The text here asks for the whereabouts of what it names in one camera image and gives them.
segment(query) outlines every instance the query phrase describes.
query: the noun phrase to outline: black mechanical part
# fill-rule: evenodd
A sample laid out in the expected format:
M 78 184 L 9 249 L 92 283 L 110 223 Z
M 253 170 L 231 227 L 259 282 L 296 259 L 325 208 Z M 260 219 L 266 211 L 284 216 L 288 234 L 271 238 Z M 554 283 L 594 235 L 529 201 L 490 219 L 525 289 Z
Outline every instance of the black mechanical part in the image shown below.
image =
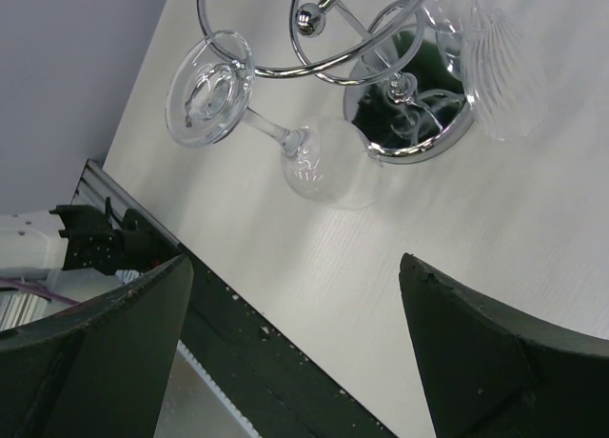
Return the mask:
M 50 213 L 58 215 L 66 227 L 60 232 L 69 240 L 65 270 L 97 269 L 105 275 L 119 269 L 144 272 L 178 254 L 135 209 L 128 209 L 115 229 L 109 200 L 106 213 L 87 205 L 59 206 Z
M 0 436 L 153 436 L 191 285 L 180 256 L 0 332 Z
M 395 436 L 190 255 L 194 280 L 181 339 L 262 436 Z
M 508 307 L 411 255 L 400 284 L 439 438 L 607 436 L 609 341 Z

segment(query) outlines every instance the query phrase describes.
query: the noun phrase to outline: chrome ball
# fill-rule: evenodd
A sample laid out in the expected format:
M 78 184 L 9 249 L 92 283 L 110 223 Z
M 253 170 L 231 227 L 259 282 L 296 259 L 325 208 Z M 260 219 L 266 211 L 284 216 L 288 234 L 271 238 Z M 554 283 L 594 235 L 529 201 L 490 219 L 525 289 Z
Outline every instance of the chrome ball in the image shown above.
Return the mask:
M 296 11 L 296 26 L 302 36 L 318 36 L 325 28 L 325 12 L 314 3 L 305 3 Z

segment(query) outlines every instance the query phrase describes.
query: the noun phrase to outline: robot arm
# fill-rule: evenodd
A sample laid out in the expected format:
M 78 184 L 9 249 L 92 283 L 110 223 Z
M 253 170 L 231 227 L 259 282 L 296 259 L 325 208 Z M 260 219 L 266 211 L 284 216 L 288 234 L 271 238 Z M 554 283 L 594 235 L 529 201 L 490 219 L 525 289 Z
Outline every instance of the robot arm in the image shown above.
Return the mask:
M 39 279 L 51 269 L 148 271 L 177 255 L 164 237 L 136 210 L 111 222 L 88 206 L 60 206 L 51 211 L 0 216 L 0 278 Z

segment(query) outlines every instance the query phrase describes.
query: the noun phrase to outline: table surface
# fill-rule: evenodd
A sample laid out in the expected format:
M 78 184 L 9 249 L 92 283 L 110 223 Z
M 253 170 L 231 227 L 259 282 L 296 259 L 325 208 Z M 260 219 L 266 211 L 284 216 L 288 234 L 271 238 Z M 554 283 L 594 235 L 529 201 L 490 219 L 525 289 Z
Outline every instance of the table surface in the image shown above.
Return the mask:
M 258 62 L 298 63 L 287 39 L 289 0 L 208 1 L 212 26 L 240 31 Z M 405 252 L 518 309 L 609 337 L 606 2 L 500 1 L 542 49 L 551 82 L 543 128 L 504 144 L 475 126 L 433 160 L 385 167 L 382 195 L 369 209 L 299 198 L 275 145 L 246 126 L 208 149 L 169 139 L 167 88 L 202 38 L 195 0 L 167 0 L 105 164 L 399 436 L 434 434 L 401 304 Z M 388 3 L 347 2 L 363 20 Z M 321 57 L 354 44 L 345 30 L 331 13 L 307 49 Z M 313 77 L 259 79 L 251 106 L 296 127 L 311 113 L 341 115 L 342 96 Z

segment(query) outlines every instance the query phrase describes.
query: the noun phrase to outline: chrome base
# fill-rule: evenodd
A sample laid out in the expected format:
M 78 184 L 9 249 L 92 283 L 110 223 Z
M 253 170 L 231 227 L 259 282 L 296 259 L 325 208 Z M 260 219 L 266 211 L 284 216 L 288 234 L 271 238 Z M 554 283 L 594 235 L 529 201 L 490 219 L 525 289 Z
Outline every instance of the chrome base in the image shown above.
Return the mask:
M 425 43 L 427 46 L 422 47 L 422 50 L 429 52 L 429 45 L 432 43 Z M 438 63 L 438 68 L 431 69 L 432 71 L 436 70 L 437 74 L 446 74 L 450 77 L 450 69 L 442 65 L 442 62 L 445 64 L 445 59 L 437 58 L 433 62 Z M 424 81 L 426 75 L 417 74 L 416 69 L 412 66 L 405 68 L 414 74 L 417 80 Z M 430 68 L 425 68 L 427 74 L 429 71 Z M 359 79 L 368 73 L 369 70 L 360 60 L 351 71 L 350 78 Z M 363 132 L 369 141 L 367 146 L 375 150 L 383 162 L 414 164 L 435 157 L 457 143 L 474 122 L 470 106 L 463 97 L 458 106 L 453 105 L 443 109 L 442 129 L 440 129 L 434 124 L 431 116 L 422 109 L 408 105 L 398 107 L 392 104 L 385 96 L 386 84 L 388 83 L 349 87 L 344 92 L 343 105 L 344 118 Z M 440 99 L 436 98 L 434 103 L 440 103 Z M 434 109 L 434 103 L 429 102 L 429 108 Z M 407 127 L 406 119 L 419 120 L 418 127 L 414 128 L 416 131 Z

